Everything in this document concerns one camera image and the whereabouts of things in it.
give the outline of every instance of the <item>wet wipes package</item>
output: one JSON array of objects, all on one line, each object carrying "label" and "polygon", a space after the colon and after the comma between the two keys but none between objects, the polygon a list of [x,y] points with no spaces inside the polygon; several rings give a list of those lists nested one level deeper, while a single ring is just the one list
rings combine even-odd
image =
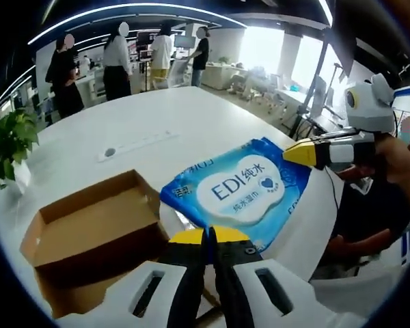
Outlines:
[{"label": "wet wipes package", "polygon": [[253,139],[189,167],[161,191],[161,201],[201,228],[236,228],[264,251],[305,189],[310,168],[283,160],[267,138]]}]

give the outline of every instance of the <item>open cardboard box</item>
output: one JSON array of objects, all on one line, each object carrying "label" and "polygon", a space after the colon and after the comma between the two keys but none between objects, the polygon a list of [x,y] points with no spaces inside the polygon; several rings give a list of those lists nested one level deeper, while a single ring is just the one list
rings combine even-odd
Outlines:
[{"label": "open cardboard box", "polygon": [[61,318],[100,305],[108,287],[157,258],[167,240],[159,193],[130,171],[41,208],[20,251]]}]

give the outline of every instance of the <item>white shirt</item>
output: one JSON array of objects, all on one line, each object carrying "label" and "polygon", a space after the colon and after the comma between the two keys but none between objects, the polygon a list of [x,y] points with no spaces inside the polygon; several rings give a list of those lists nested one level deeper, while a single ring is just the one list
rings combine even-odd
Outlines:
[{"label": "white shirt", "polygon": [[129,50],[126,39],[116,36],[103,52],[103,66],[123,66],[124,70],[130,74]]},{"label": "white shirt", "polygon": [[168,70],[170,68],[170,56],[172,56],[173,51],[172,39],[169,36],[157,36],[150,48],[155,52],[152,68],[155,70]]}]

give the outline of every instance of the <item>ceiling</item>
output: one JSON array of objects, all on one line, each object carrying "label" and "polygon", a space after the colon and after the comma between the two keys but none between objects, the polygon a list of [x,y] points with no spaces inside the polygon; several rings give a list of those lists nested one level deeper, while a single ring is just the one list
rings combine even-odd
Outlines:
[{"label": "ceiling", "polygon": [[[405,36],[398,21],[392,18],[392,14],[387,14],[386,9],[380,5],[379,2],[382,0],[327,1],[331,8],[337,7],[351,14],[349,24],[357,38],[369,45],[376,53],[382,54],[397,70],[409,61],[410,39]],[[210,27],[243,28],[235,22],[209,14],[208,11],[230,16],[242,24],[270,25],[275,28],[280,27],[274,20],[241,18],[237,17],[237,14],[272,14],[277,15],[276,21],[279,21],[279,17],[298,18],[299,25],[309,25],[311,31],[307,33],[313,34],[318,34],[316,31],[327,25],[327,18],[318,0],[147,0],[146,2],[152,5],[137,5],[138,1],[127,0],[31,0],[18,1],[12,5],[0,3],[0,12],[6,17],[5,22],[2,23],[12,26],[10,37],[0,33],[0,93],[4,91],[7,84],[33,65],[36,50],[65,31],[70,31],[76,42],[79,42],[110,33],[121,21],[126,21],[131,30],[158,28],[162,23],[176,26],[193,21],[209,22],[206,24]],[[44,34],[30,45],[27,44],[39,33],[76,14],[104,6],[127,3],[135,6],[111,8],[78,17]],[[177,8],[158,6],[156,5],[158,3],[175,5]],[[112,16],[121,17],[106,19]],[[92,42],[85,43],[85,46],[91,45]],[[363,62],[373,71],[381,71],[382,66],[385,66],[385,63],[367,49],[358,48],[355,56],[356,60]]]}]

